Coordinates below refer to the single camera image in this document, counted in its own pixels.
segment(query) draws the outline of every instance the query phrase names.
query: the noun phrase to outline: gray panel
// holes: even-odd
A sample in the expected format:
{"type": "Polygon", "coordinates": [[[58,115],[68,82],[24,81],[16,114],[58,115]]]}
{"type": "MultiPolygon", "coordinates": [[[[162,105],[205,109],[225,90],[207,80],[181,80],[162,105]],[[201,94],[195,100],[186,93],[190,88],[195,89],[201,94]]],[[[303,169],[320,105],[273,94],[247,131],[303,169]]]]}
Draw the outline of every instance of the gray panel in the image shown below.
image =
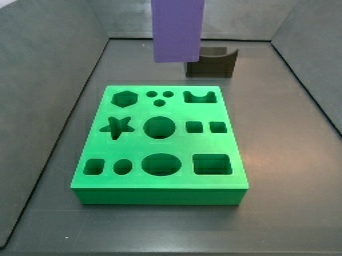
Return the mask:
{"type": "Polygon", "coordinates": [[[302,0],[273,44],[342,133],[341,14],[341,0],[302,0]]]}
{"type": "Polygon", "coordinates": [[[239,49],[231,80],[186,79],[151,41],[111,41],[6,252],[342,253],[341,137],[269,43],[203,44],[239,49]],[[239,207],[80,204],[70,183],[107,84],[221,86],[251,185],[239,207]]]}
{"type": "Polygon", "coordinates": [[[0,10],[0,247],[107,43],[84,0],[0,10]]]}
{"type": "Polygon", "coordinates": [[[0,8],[3,8],[6,5],[11,4],[16,0],[0,0],[0,8]]]}
{"type": "MultiPolygon", "coordinates": [[[[112,38],[151,38],[151,1],[88,0],[112,38]]],[[[271,40],[298,0],[206,1],[202,38],[271,40]]]]}

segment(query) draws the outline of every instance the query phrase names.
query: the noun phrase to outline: green shape sorter box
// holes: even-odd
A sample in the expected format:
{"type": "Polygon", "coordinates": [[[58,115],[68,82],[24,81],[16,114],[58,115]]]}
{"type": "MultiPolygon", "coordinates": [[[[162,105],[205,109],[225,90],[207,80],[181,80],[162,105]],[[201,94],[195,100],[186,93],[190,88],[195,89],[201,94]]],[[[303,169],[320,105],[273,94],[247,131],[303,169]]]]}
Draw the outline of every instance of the green shape sorter box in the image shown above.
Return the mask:
{"type": "Polygon", "coordinates": [[[83,204],[238,205],[249,189],[218,86],[107,86],[71,188],[83,204]]]}

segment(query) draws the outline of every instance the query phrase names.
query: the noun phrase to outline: gray floor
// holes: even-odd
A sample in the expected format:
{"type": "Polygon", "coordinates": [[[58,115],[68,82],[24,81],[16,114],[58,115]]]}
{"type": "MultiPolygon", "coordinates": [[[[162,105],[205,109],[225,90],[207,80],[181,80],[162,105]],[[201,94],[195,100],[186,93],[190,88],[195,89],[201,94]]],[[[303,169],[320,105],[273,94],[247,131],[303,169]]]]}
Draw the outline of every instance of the gray floor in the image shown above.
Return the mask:
{"type": "Polygon", "coordinates": [[[3,252],[342,253],[342,143],[269,43],[241,49],[231,80],[186,79],[151,41],[111,41],[3,252]],[[83,206],[70,183],[108,84],[219,85],[251,189],[239,207],[83,206]]]}

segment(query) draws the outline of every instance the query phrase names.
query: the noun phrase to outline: purple rectangular prism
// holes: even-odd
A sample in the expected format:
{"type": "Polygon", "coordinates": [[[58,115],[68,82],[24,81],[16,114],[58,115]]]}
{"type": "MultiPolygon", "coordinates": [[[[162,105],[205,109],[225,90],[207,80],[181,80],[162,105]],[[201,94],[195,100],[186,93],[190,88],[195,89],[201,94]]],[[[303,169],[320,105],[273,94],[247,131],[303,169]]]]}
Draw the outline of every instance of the purple rectangular prism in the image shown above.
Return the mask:
{"type": "Polygon", "coordinates": [[[155,62],[197,62],[205,0],[153,0],[155,62]]]}

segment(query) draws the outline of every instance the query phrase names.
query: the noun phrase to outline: circle hole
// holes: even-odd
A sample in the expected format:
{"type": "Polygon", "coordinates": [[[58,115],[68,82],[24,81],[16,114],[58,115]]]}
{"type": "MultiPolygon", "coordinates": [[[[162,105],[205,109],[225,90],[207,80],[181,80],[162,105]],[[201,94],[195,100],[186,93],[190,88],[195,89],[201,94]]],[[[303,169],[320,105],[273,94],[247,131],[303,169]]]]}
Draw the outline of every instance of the circle hole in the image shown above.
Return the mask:
{"type": "Polygon", "coordinates": [[[154,154],[142,162],[143,170],[155,176],[167,176],[178,172],[182,167],[181,160],[170,154],[154,154]]]}
{"type": "Polygon", "coordinates": [[[158,107],[163,107],[166,105],[166,101],[165,100],[155,100],[155,106],[158,107]]]}
{"type": "Polygon", "coordinates": [[[119,175],[126,175],[132,170],[132,162],[128,159],[122,159],[114,164],[114,172],[119,175]]]}
{"type": "Polygon", "coordinates": [[[147,97],[155,97],[157,95],[158,95],[158,93],[155,92],[155,91],[150,91],[150,92],[147,92],[147,97]]]}
{"type": "Polygon", "coordinates": [[[177,130],[174,121],[163,116],[149,119],[144,123],[144,133],[154,139],[166,139],[177,130]]]}
{"type": "Polygon", "coordinates": [[[171,91],[166,91],[163,93],[163,96],[167,97],[167,98],[171,98],[174,96],[174,93],[171,91]]]}

